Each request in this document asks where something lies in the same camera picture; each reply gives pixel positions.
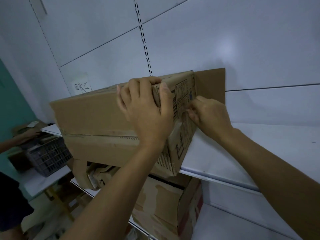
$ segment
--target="person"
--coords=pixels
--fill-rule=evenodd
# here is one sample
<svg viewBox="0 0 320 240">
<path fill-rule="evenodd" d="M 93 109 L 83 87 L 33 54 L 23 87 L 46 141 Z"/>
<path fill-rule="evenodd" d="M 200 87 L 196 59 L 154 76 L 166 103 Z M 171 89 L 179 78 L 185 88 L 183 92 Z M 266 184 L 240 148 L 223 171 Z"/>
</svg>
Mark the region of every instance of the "person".
<svg viewBox="0 0 320 240">
<path fill-rule="evenodd" d="M 117 87 L 117 102 L 131 122 L 139 145 L 124 167 L 94 197 L 62 240 L 123 239 L 140 190 L 156 163 L 173 123 L 172 94 L 159 88 L 161 108 L 151 85 L 161 79 L 131 79 Z M 186 109 L 191 120 L 217 141 L 248 172 L 278 214 L 303 239 L 320 239 L 320 185 L 232 127 L 226 106 L 197 96 Z"/>
<path fill-rule="evenodd" d="M 38 133 L 40 133 L 38 129 L 31 128 L 22 134 L 1 142 L 0 153 L 36 137 Z M 0 182 L 2 192 L 6 192 L 0 197 L 0 239 L 27 239 L 28 236 L 23 234 L 21 223 L 24 217 L 33 213 L 34 209 L 23 197 L 19 189 L 19 183 L 16 180 L 0 172 Z"/>
</svg>

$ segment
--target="person in dark clothing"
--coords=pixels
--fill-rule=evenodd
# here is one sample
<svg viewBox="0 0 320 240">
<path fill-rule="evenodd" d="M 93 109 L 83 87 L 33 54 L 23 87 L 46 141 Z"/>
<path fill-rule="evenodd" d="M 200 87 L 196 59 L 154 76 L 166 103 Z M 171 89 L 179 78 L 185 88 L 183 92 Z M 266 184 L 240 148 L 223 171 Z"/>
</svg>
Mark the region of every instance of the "person in dark clothing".
<svg viewBox="0 0 320 240">
<path fill-rule="evenodd" d="M 0 142 L 0 153 L 36 137 L 38 133 L 40 133 L 38 129 L 31 128 L 18 136 Z M 21 222 L 24 217 L 33 213 L 34 209 L 23 197 L 16 180 L 0 172 L 0 182 L 2 191 L 7 192 L 0 197 L 0 239 L 27 239 L 22 232 Z"/>
</svg>

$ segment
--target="barcode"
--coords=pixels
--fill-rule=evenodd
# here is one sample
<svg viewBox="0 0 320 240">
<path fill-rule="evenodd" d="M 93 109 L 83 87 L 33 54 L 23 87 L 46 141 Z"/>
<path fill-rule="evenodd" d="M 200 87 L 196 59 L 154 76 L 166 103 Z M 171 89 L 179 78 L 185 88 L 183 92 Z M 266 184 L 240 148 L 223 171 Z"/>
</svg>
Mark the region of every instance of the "barcode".
<svg viewBox="0 0 320 240">
<path fill-rule="evenodd" d="M 176 117 L 178 117 L 178 108 L 177 108 L 177 100 L 176 100 L 176 94 L 175 94 L 175 90 L 173 90 L 171 92 L 173 94 L 173 119 L 175 119 Z"/>
</svg>

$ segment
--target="hand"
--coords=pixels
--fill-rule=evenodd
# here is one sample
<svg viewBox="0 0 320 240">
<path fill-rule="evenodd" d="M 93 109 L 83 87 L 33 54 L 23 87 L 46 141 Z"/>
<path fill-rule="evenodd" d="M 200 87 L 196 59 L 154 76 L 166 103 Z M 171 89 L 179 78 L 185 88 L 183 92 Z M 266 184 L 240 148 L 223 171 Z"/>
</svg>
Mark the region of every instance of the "hand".
<svg viewBox="0 0 320 240">
<path fill-rule="evenodd" d="M 197 96 L 186 111 L 202 132 L 218 143 L 234 130 L 226 106 L 217 100 Z"/>
<path fill-rule="evenodd" d="M 174 125 L 174 110 L 172 94 L 164 82 L 159 89 L 161 108 L 155 104 L 151 85 L 160 82 L 158 77 L 131 79 L 122 89 L 117 87 L 117 103 L 133 125 L 139 144 L 163 149 Z"/>
<path fill-rule="evenodd" d="M 23 132 L 22 134 L 18 135 L 17 137 L 20 138 L 20 140 L 21 140 L 20 143 L 23 143 L 25 141 L 30 140 L 31 138 L 36 137 L 40 133 L 41 133 L 41 131 L 39 129 L 31 128 L 31 129 L 28 129 L 27 131 Z"/>
</svg>

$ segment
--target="dark shorts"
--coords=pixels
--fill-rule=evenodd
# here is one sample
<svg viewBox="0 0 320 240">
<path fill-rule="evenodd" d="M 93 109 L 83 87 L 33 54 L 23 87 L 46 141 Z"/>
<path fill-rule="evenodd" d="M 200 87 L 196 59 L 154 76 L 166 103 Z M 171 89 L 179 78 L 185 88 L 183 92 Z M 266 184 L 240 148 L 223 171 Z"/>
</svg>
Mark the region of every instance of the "dark shorts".
<svg viewBox="0 0 320 240">
<path fill-rule="evenodd" d="M 23 197 L 17 181 L 0 172 L 0 183 L 6 188 L 6 194 L 0 196 L 0 232 L 4 232 L 20 225 L 34 209 Z"/>
</svg>

